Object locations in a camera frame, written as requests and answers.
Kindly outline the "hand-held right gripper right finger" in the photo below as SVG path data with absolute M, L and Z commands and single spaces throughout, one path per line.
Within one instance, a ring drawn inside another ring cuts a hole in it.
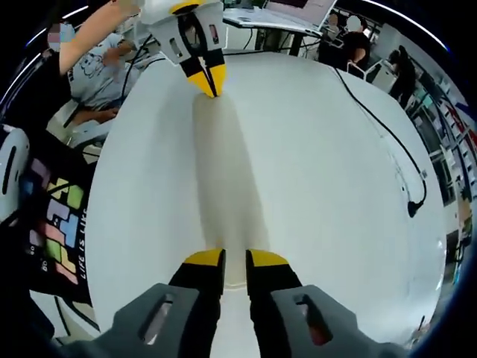
M 399 345 L 361 332 L 356 315 L 323 290 L 303 285 L 284 257 L 248 249 L 246 276 L 261 357 L 405 357 Z

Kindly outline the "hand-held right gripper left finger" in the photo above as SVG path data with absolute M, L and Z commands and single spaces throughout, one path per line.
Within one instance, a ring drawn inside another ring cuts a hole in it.
M 221 316 L 226 251 L 187 257 L 167 284 L 121 308 L 92 343 L 93 357 L 209 357 Z

